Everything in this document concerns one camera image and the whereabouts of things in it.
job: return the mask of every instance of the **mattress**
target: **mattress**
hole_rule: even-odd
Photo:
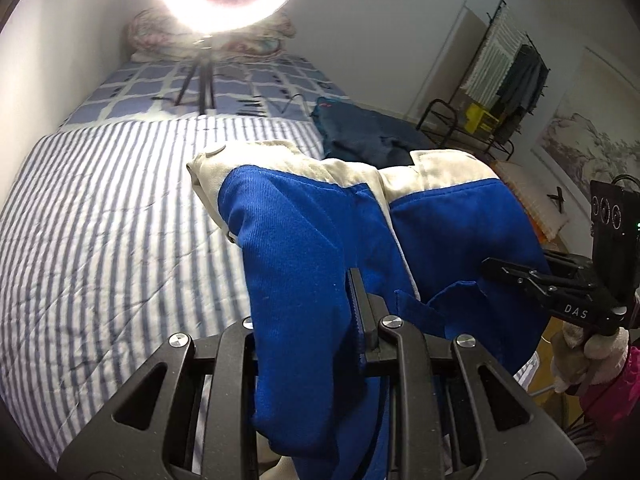
[[[241,253],[185,169],[229,139],[292,139],[322,157],[310,123],[200,117],[59,132],[20,170],[0,214],[0,395],[52,466],[172,333],[249,314]]]
[[[125,63],[62,124],[61,130],[100,126],[123,120],[157,121],[195,117],[198,76],[180,106],[174,104],[190,62]],[[217,65],[216,111],[250,117],[309,121],[319,97],[346,95],[308,60],[283,54],[262,63]]]

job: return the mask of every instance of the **jacket sleeve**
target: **jacket sleeve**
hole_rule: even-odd
[[[607,440],[629,416],[640,397],[640,349],[631,347],[625,369],[610,383],[594,384],[580,398],[580,406]]]

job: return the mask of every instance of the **ring light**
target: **ring light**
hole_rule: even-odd
[[[207,0],[164,0],[173,15],[194,31],[213,34],[248,27],[271,16],[287,0],[255,0],[244,6],[222,6]]]

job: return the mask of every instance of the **yellow object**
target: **yellow object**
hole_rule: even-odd
[[[495,127],[500,122],[487,110],[475,103],[471,103],[471,105],[469,105],[469,108],[466,109],[465,115],[465,130],[471,135],[476,133],[478,130],[482,130],[483,132],[490,134],[495,130]]]

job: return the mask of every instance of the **triangular cutout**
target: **triangular cutout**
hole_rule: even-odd
[[[489,368],[479,367],[478,374],[498,431],[511,430],[530,421],[529,412],[518,403]]]
[[[151,424],[160,388],[166,375],[166,364],[156,366],[141,382],[140,386],[117,409],[113,419],[119,424],[147,430]]]

